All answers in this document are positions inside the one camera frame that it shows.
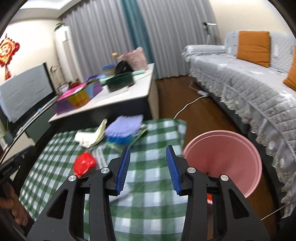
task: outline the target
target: purple scrubbing pad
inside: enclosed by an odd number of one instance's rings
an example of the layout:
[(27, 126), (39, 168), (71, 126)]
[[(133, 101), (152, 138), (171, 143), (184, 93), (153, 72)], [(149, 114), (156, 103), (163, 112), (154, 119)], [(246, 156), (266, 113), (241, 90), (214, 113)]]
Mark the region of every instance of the purple scrubbing pad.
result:
[(120, 116), (105, 130), (107, 137), (128, 137), (135, 134), (141, 127), (143, 115)]

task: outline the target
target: human hand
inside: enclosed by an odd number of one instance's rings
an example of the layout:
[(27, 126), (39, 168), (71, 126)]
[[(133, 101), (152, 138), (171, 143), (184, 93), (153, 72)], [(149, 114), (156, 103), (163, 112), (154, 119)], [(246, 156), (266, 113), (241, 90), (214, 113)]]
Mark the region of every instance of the human hand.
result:
[(6, 199), (0, 197), (0, 207), (3, 209), (11, 210), (11, 213), (15, 217), (15, 221), (17, 222), (17, 224), (25, 227), (28, 224), (29, 214), (20, 203), (19, 198), (15, 194), (13, 187), (10, 184), (8, 184), (8, 186), (10, 198)]

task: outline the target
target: pink bucket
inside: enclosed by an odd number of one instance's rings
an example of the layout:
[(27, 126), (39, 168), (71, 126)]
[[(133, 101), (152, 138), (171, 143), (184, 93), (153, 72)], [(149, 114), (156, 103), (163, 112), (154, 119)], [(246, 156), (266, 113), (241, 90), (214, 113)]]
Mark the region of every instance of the pink bucket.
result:
[(212, 177), (228, 175), (247, 198), (258, 186), (262, 163), (256, 147), (232, 131), (209, 131), (194, 138), (184, 149), (189, 166)]

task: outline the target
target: black bag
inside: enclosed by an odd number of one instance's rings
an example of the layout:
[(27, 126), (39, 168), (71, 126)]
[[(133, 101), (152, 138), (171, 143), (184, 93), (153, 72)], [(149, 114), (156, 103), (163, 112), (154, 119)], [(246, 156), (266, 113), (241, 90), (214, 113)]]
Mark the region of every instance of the black bag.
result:
[(133, 69), (126, 61), (120, 61), (115, 69), (115, 75), (126, 73), (126, 72), (133, 72)]

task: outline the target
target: pink container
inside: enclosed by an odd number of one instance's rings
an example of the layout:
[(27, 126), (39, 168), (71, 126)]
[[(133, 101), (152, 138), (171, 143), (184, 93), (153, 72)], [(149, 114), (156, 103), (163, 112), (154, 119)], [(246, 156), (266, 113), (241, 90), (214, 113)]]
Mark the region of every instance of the pink container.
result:
[(209, 131), (194, 138), (184, 149), (189, 166), (212, 177), (228, 175), (247, 198), (258, 186), (262, 163), (256, 147), (232, 131)]
[(83, 84), (81, 84), (81, 85), (78, 85), (78, 86), (76, 86), (76, 87), (74, 87), (74, 88), (72, 88), (72, 89), (66, 91), (65, 93), (63, 93), (63, 95), (59, 98), (58, 101), (63, 100), (63, 99), (65, 99), (65, 98), (71, 96), (71, 95), (72, 95), (77, 89), (79, 89), (79, 88), (83, 88), (84, 86), (86, 86), (86, 84), (87, 84), (87, 83), (83, 83)]
[(128, 64), (134, 71), (148, 69), (147, 59), (145, 57), (145, 53), (142, 47), (138, 47), (133, 51), (124, 53), (123, 55), (117, 58), (118, 62), (122, 60), (128, 62)]

